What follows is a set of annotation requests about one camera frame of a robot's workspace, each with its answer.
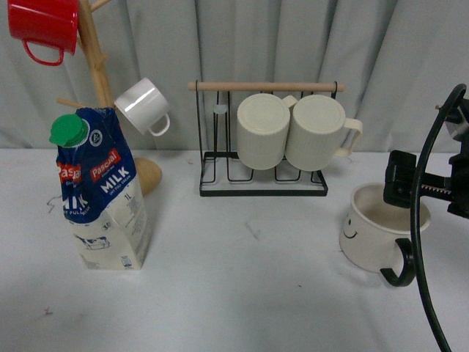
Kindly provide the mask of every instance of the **green bottle cap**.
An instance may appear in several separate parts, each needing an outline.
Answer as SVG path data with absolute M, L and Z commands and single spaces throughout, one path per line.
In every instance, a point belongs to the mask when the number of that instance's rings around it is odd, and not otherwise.
M 72 147 L 87 134 L 88 126 L 77 114 L 63 115 L 53 122 L 49 141 L 61 147 Z

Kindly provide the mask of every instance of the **red mug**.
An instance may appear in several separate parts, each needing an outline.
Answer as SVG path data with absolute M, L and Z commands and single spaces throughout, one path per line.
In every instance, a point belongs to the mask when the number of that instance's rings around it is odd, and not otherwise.
M 8 0 L 10 34 L 23 42 L 28 55 L 42 65 L 58 66 L 64 52 L 75 53 L 78 29 L 78 0 Z M 38 59 L 29 43 L 59 50 L 55 62 Z

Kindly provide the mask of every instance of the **cream mug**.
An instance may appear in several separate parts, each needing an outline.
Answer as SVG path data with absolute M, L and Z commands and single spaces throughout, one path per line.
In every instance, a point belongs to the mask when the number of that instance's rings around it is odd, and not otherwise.
M 246 166 L 266 170 L 284 158 L 290 108 L 297 103 L 289 95 L 259 93 L 247 97 L 237 110 L 237 154 Z
M 340 147 L 344 128 L 356 130 L 347 148 Z M 362 122 L 346 118 L 337 100 L 309 95 L 293 108 L 285 157 L 297 169 L 321 170 L 335 155 L 349 156 L 362 131 Z

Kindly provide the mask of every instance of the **curtain fold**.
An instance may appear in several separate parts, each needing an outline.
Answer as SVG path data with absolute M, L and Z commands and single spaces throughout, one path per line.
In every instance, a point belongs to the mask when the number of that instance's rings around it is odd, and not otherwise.
M 93 18 L 114 98 L 147 77 L 171 106 L 162 137 L 141 135 L 118 114 L 133 149 L 199 149 L 191 81 L 340 81 L 337 100 L 364 125 L 357 150 L 418 152 L 435 105 L 469 82 L 464 0 L 112 0 Z M 77 48 L 58 67 L 39 65 L 11 38 L 6 4 L 0 23 L 0 147 L 53 148 L 52 122 L 74 111 L 56 98 L 97 105 L 85 57 Z M 247 95 L 233 95 L 232 122 Z M 216 95 L 200 98 L 202 142 L 213 147 Z M 442 131 L 434 151 L 459 144 Z

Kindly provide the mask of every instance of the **white mug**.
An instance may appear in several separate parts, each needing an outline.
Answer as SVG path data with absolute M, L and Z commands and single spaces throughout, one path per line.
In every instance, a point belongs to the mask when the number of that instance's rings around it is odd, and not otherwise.
M 237 110 L 237 154 L 246 166 L 266 170 L 284 157 L 290 110 L 297 100 L 259 93 L 243 100 Z
M 169 128 L 168 101 L 148 78 L 140 80 L 114 103 L 141 134 L 149 131 L 153 136 L 161 136 Z M 163 117 L 166 118 L 165 127 L 154 132 L 152 126 Z
M 356 130 L 349 147 L 340 147 L 344 128 Z M 325 95 L 309 95 L 295 104 L 285 157 L 303 171 L 326 167 L 334 155 L 349 156 L 361 135 L 361 121 L 345 117 L 341 104 Z
M 339 243 L 345 256 L 360 268 L 373 273 L 391 268 L 399 273 L 404 260 L 396 240 L 411 244 L 410 210 L 385 203 L 383 192 L 382 183 L 367 183 L 352 192 Z M 423 231 L 430 224 L 430 212 L 422 203 L 420 212 Z

